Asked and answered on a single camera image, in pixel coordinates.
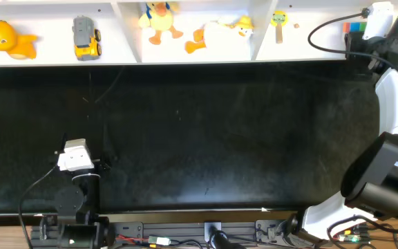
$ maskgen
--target duck beak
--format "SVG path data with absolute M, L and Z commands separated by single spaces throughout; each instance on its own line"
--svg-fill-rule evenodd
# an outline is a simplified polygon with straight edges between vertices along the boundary
M 156 14 L 161 17 L 164 17 L 167 14 L 167 8 L 165 7 L 165 3 L 158 3 L 155 6 Z

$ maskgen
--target yellow and gray toy truck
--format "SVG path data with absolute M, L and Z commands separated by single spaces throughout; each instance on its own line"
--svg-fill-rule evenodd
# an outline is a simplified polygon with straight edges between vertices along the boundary
M 84 16 L 76 17 L 73 19 L 72 30 L 77 59 L 81 61 L 98 59 L 102 54 L 99 44 L 101 32 L 95 29 L 93 20 Z

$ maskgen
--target yellow plush duck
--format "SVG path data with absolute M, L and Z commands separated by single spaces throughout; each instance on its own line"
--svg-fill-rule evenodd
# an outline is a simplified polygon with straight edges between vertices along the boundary
M 166 30 L 170 30 L 174 39 L 184 35 L 183 32 L 173 27 L 173 14 L 171 10 L 178 11 L 178 5 L 175 3 L 169 4 L 168 2 L 146 3 L 146 12 L 139 19 L 139 26 L 141 28 L 151 26 L 156 31 L 155 36 L 149 39 L 152 44 L 159 45 L 161 43 L 162 32 Z
M 231 48 L 236 43 L 248 41 L 253 28 L 252 20 L 248 16 L 242 16 L 234 25 L 211 21 L 205 24 L 203 29 L 193 33 L 194 42 L 188 41 L 185 50 L 191 54 L 201 48 L 216 50 Z
M 7 22 L 0 21 L 0 51 L 5 51 L 14 59 L 34 59 L 36 50 L 32 42 L 36 35 L 19 35 Z

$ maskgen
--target black tabletop surface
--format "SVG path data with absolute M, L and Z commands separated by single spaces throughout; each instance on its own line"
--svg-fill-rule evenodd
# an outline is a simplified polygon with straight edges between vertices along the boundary
M 119 70 L 0 68 L 0 214 L 53 166 L 63 133 L 92 156 L 108 148 L 103 213 L 314 205 L 378 135 L 373 84 L 346 62 L 127 66 L 95 103 Z M 53 211 L 70 184 L 53 172 L 24 210 Z

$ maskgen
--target wooden floor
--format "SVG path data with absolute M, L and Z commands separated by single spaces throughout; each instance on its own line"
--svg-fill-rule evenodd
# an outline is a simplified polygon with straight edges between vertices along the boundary
M 202 213 L 173 213 L 173 214 L 118 214 L 109 216 L 112 222 L 120 221 L 141 221 L 144 223 L 190 223 L 218 220 L 224 222 L 231 221 L 255 221 L 258 219 L 286 219 L 291 212 L 202 212 Z M 392 219 L 386 221 L 394 228 L 398 228 L 398 220 Z M 386 241 L 373 241 L 372 245 L 376 248 L 395 248 L 392 242 L 392 235 L 387 232 L 373 231 L 371 237 L 382 238 Z M 345 246 L 348 249 L 357 248 L 357 246 Z M 28 249 L 26 240 L 20 226 L 0 227 L 0 249 Z

